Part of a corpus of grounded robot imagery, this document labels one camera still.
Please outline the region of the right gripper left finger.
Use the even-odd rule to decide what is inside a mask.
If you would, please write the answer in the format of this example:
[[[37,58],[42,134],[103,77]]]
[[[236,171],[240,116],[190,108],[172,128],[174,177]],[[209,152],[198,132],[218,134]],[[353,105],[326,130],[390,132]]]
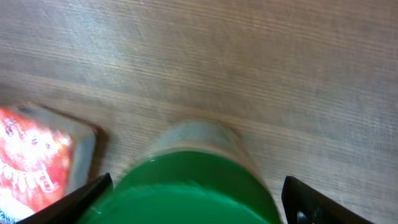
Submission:
[[[96,201],[112,189],[113,180],[106,173],[17,224],[76,223]]]

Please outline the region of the orange small box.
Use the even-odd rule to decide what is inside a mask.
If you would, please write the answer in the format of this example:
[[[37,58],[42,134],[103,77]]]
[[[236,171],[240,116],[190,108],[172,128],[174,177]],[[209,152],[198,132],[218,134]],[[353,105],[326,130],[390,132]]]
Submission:
[[[84,186],[96,129],[35,104],[1,107],[1,223],[17,223]]]

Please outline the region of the green lid jar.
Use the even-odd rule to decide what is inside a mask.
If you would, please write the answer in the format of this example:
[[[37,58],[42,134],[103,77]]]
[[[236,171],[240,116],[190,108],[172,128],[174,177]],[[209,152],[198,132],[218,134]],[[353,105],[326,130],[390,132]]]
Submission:
[[[166,130],[80,223],[280,223],[272,195],[228,126]]]

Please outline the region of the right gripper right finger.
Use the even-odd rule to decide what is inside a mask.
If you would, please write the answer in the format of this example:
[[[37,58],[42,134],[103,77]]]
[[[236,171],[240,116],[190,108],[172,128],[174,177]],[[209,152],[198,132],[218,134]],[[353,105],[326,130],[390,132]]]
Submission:
[[[293,176],[287,176],[282,203],[288,224],[371,224]]]

